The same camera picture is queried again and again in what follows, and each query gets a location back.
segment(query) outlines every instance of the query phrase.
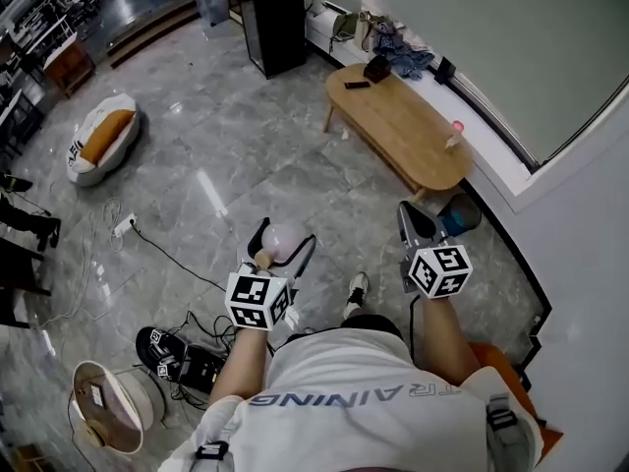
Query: blue cloth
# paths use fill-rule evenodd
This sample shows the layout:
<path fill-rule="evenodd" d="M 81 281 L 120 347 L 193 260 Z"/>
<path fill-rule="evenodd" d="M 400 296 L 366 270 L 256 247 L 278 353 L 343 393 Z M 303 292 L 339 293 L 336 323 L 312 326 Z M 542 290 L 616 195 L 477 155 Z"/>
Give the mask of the blue cloth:
<path fill-rule="evenodd" d="M 428 50 L 414 50 L 390 22 L 377 23 L 373 30 L 373 52 L 382 54 L 401 78 L 421 79 L 422 70 L 429 66 L 434 54 Z"/>

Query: small bottle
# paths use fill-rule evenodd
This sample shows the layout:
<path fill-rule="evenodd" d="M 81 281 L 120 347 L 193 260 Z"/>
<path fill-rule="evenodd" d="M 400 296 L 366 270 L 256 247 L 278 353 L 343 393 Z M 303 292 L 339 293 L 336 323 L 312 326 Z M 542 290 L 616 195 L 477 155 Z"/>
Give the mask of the small bottle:
<path fill-rule="evenodd" d="M 463 126 L 463 123 L 461 121 L 454 121 L 452 123 L 452 133 L 445 143 L 445 151 L 447 153 L 451 153 L 452 149 L 455 146 L 459 145 L 461 139 L 463 138 L 464 129 L 465 126 Z"/>

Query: white t-shirt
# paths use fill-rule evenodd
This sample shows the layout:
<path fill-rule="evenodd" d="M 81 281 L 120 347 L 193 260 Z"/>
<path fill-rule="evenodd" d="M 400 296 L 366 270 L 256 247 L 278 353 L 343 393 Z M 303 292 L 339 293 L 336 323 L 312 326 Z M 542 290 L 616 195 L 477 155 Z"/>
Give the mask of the white t-shirt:
<path fill-rule="evenodd" d="M 351 328 L 280 348 L 265 386 L 249 400 L 213 404 L 159 470 L 188 472 L 202 444 L 226 441 L 231 456 L 220 468 L 239 472 L 487 472 L 486 402 L 509 391 L 493 368 L 452 386 L 417 369 L 393 334 Z M 530 423 L 537 462 L 539 428 L 513 395 L 510 405 Z M 217 465 L 199 460 L 194 470 Z"/>

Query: marble floor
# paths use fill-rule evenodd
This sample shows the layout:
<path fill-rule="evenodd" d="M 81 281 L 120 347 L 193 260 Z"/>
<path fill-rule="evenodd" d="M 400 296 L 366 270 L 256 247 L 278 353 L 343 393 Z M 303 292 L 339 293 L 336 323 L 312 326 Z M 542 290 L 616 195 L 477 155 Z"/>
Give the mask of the marble floor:
<path fill-rule="evenodd" d="M 321 131 L 323 81 L 333 68 L 311 55 L 304 66 L 268 81 L 249 60 L 242 29 L 230 22 L 212 33 L 205 38 L 196 21 L 117 70 L 99 67 L 54 107 L 12 166 L 35 184 L 27 198 L 63 220 L 59 246 L 47 250 L 39 268 L 52 297 L 25 295 L 19 308 L 34 324 L 69 317 L 8 329 L 1 421 L 13 443 L 37 443 L 59 470 L 87 470 L 70 442 L 66 414 L 79 362 L 129 368 L 138 362 L 134 339 L 142 326 L 178 325 L 187 310 L 211 326 L 224 310 L 220 291 L 134 233 L 116 252 L 103 221 L 110 199 L 121 202 L 123 217 L 134 212 L 143 234 L 181 263 L 223 282 L 236 267 L 236 247 L 248 228 L 266 215 L 301 221 L 318 243 L 293 310 L 295 329 L 338 325 L 349 279 L 365 270 L 372 283 L 367 308 L 389 316 L 408 341 L 412 296 L 403 293 L 399 277 L 403 254 L 395 213 L 410 193 L 339 119 L 330 133 Z M 123 91 L 143 111 L 139 140 L 104 182 L 77 189 L 65 176 L 68 141 L 98 101 Z M 428 205 L 439 211 L 450 196 L 431 196 Z M 34 210 L 19 198 L 14 202 Z M 35 246 L 32 235 L 1 229 L 12 241 Z M 531 347 L 527 332 L 541 304 L 486 221 L 460 240 L 475 267 L 453 299 L 462 326 L 471 339 L 496 344 L 517 363 Z M 421 359 L 421 314 L 416 320 Z M 282 344 L 291 332 L 283 324 L 272 343 Z M 193 326 L 184 333 L 217 348 Z M 133 456 L 97 450 L 80 435 L 76 442 L 96 470 L 155 470 L 200 415 L 168 400 L 163 423 Z"/>

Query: step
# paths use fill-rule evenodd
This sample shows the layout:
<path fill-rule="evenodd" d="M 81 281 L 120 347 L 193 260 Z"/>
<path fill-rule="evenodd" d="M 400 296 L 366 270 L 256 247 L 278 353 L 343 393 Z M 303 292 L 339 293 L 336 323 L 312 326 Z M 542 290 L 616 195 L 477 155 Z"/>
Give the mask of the step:
<path fill-rule="evenodd" d="M 118 50 L 133 41 L 138 35 L 146 33 L 158 23 L 167 21 L 173 16 L 183 13 L 189 9 L 195 9 L 196 7 L 197 2 L 195 2 L 195 0 L 178 0 L 164 9 L 144 13 L 121 34 L 111 40 L 111 45 L 107 47 L 107 55 L 113 56 L 116 52 L 118 52 Z"/>
<path fill-rule="evenodd" d="M 197 7 L 188 9 L 171 16 L 165 21 L 155 24 L 151 22 L 149 27 L 143 27 L 144 32 L 135 33 L 131 40 L 127 40 L 122 47 L 118 47 L 116 52 L 110 55 L 111 68 L 116 68 L 129 58 L 140 52 L 145 47 L 151 45 L 164 35 L 176 30 L 183 25 L 194 21 L 199 17 Z"/>

